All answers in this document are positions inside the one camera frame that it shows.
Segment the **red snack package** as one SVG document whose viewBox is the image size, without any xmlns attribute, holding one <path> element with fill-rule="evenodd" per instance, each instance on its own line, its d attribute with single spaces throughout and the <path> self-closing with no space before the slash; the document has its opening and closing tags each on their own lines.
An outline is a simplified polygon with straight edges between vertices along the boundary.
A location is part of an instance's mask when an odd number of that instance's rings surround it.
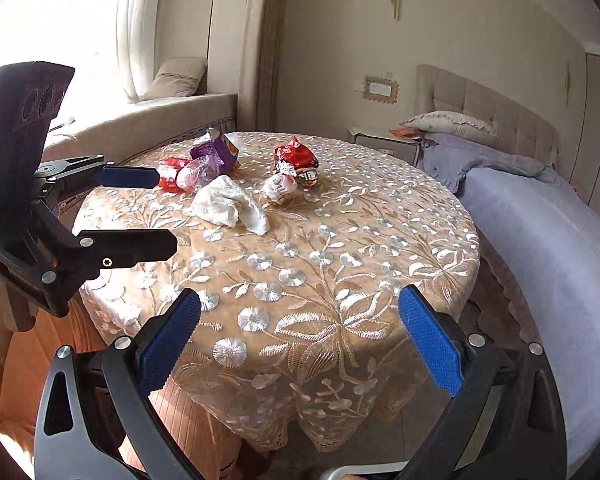
<svg viewBox="0 0 600 480">
<path fill-rule="evenodd" d="M 159 182 L 157 184 L 160 190 L 164 192 L 178 193 L 183 189 L 178 186 L 178 174 L 189 163 L 189 160 L 181 157 L 167 157 L 158 163 Z"/>
</svg>

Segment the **clear plastic container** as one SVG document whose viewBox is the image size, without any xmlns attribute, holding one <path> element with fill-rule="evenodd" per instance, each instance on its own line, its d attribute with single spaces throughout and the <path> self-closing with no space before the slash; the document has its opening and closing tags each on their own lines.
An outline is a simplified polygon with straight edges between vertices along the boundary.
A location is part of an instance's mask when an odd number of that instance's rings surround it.
<svg viewBox="0 0 600 480">
<path fill-rule="evenodd" d="M 175 184 L 184 193 L 193 195 L 219 177 L 224 164 L 218 155 L 202 155 L 178 170 Z"/>
</svg>

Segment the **white tissue cloth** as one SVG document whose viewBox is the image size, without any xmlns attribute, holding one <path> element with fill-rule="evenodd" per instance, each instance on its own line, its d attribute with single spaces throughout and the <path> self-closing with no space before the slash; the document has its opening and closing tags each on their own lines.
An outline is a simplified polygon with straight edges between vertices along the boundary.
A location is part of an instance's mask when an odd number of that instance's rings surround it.
<svg viewBox="0 0 600 480">
<path fill-rule="evenodd" d="M 234 228 L 240 222 L 247 231 L 259 236 L 266 234 L 270 228 L 264 210 L 225 174 L 196 193 L 192 208 L 194 216 L 215 226 Z"/>
</svg>

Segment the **purple snack wrapper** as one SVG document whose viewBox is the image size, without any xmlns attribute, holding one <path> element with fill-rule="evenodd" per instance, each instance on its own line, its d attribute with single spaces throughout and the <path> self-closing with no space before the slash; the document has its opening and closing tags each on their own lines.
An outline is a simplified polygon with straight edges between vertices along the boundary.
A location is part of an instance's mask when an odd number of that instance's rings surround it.
<svg viewBox="0 0 600 480">
<path fill-rule="evenodd" d="M 189 151 L 192 159 L 204 156 L 213 159 L 221 174 L 229 174 L 239 168 L 238 154 L 238 147 L 217 128 L 208 128 L 202 136 L 197 136 Z"/>
</svg>

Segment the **white red wrapper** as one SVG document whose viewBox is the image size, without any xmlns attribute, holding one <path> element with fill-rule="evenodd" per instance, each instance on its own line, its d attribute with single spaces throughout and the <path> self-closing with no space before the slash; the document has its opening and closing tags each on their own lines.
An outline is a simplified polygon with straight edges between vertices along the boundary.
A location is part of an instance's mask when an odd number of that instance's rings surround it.
<svg viewBox="0 0 600 480">
<path fill-rule="evenodd" d="M 262 195 L 272 203 L 282 204 L 297 191 L 297 182 L 289 174 L 272 174 L 262 184 Z"/>
</svg>

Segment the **red snack wrapper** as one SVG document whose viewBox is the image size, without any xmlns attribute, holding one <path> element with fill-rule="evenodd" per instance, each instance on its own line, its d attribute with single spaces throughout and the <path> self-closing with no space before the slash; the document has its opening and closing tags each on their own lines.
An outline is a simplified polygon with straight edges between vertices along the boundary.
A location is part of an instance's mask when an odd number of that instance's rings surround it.
<svg viewBox="0 0 600 480">
<path fill-rule="evenodd" d="M 295 136 L 274 150 L 275 169 L 288 174 L 298 185 L 310 188 L 317 184 L 320 163 L 314 153 Z"/>
</svg>

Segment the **beige window seat cushion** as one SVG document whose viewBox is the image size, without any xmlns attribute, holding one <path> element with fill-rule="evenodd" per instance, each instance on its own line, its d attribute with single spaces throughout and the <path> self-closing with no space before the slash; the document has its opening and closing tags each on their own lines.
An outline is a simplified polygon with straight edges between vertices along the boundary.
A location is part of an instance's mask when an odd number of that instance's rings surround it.
<svg viewBox="0 0 600 480">
<path fill-rule="evenodd" d="M 74 122 L 47 135 L 42 159 L 102 155 L 124 162 L 159 146 L 200 136 L 210 128 L 236 129 L 237 96 L 207 93 L 128 104 L 112 116 Z"/>
</svg>

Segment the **beige throw pillow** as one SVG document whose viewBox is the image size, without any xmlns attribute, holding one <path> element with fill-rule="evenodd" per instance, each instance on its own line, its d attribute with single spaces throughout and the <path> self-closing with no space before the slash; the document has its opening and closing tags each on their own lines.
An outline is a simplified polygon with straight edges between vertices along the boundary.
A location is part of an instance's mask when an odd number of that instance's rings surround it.
<svg viewBox="0 0 600 480">
<path fill-rule="evenodd" d="M 166 60 L 143 94 L 143 101 L 156 99 L 186 98 L 194 96 L 206 73 L 208 62 L 205 58 L 170 58 Z"/>
</svg>

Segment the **white sheer curtain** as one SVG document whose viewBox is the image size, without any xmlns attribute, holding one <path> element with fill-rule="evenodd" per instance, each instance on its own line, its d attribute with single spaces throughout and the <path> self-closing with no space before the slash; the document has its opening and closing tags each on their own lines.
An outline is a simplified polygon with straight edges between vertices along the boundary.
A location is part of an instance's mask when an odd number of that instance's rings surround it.
<svg viewBox="0 0 600 480">
<path fill-rule="evenodd" d="M 159 0 L 117 0 L 116 48 L 122 89 L 138 102 L 154 80 Z"/>
</svg>

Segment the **embroidered beige tablecloth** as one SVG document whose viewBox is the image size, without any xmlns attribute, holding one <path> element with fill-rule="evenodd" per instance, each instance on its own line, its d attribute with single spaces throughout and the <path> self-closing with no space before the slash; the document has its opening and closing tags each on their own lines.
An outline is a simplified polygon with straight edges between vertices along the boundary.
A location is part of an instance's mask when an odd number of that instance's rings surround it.
<svg viewBox="0 0 600 480">
<path fill-rule="evenodd" d="M 424 382 L 398 297 L 415 286 L 459 316 L 479 271 L 470 215 L 440 183 L 392 156 L 304 136 L 317 185 L 285 203 L 263 200 L 285 133 L 238 132 L 234 182 L 260 202 L 268 232 L 216 226 L 180 193 L 96 188 L 73 227 L 167 229 L 169 260 L 105 270 L 81 292 L 102 338 L 134 335 L 193 289 L 201 319 L 174 382 L 255 448 L 274 451 L 298 422 L 321 452 L 370 414 L 390 419 Z"/>
</svg>

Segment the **grey bedside table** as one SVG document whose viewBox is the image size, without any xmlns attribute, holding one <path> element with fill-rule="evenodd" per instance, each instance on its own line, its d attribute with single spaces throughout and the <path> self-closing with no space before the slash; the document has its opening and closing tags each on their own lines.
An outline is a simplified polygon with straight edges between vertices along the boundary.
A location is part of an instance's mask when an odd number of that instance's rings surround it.
<svg viewBox="0 0 600 480">
<path fill-rule="evenodd" d="M 409 138 L 398 138 L 388 130 L 365 130 L 348 128 L 349 141 L 356 145 L 393 156 L 416 166 L 419 159 L 419 144 Z"/>
</svg>

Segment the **ruffled beige pillow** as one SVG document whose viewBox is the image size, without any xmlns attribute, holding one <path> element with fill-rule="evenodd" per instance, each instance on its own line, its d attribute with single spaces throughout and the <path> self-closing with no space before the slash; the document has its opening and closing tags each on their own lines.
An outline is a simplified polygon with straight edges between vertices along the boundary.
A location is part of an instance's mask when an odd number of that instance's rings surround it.
<svg viewBox="0 0 600 480">
<path fill-rule="evenodd" d="M 450 110 L 416 115 L 400 122 L 400 126 L 426 133 L 450 134 L 487 146 L 494 145 L 498 140 L 498 134 L 483 120 Z"/>
</svg>

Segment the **orange item on nightstand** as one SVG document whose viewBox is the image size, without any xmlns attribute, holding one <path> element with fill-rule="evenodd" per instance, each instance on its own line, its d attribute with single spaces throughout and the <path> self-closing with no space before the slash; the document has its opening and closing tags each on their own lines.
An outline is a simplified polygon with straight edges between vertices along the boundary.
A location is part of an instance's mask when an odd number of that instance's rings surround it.
<svg viewBox="0 0 600 480">
<path fill-rule="evenodd" d="M 425 133 L 419 129 L 411 127 L 390 129 L 389 132 L 396 138 L 403 139 L 404 141 L 410 140 L 416 142 L 425 136 Z"/>
</svg>

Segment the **framed wall switch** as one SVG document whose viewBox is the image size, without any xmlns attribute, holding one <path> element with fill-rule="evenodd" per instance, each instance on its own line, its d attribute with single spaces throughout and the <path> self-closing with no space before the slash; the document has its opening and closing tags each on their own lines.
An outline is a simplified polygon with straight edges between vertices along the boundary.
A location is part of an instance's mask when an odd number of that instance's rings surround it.
<svg viewBox="0 0 600 480">
<path fill-rule="evenodd" d="M 363 98 L 382 104 L 393 105 L 398 100 L 400 84 L 389 78 L 366 76 Z"/>
</svg>

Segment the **gold wall ornament far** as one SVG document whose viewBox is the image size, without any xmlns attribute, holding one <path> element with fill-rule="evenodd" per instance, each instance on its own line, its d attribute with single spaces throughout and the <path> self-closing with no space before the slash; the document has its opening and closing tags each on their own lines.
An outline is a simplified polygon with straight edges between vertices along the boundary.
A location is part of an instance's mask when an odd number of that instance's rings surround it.
<svg viewBox="0 0 600 480">
<path fill-rule="evenodd" d="M 570 91 L 571 91 L 571 70 L 570 60 L 566 59 L 565 73 L 564 73 L 564 88 L 565 88 L 565 107 L 569 107 L 570 102 Z"/>
</svg>

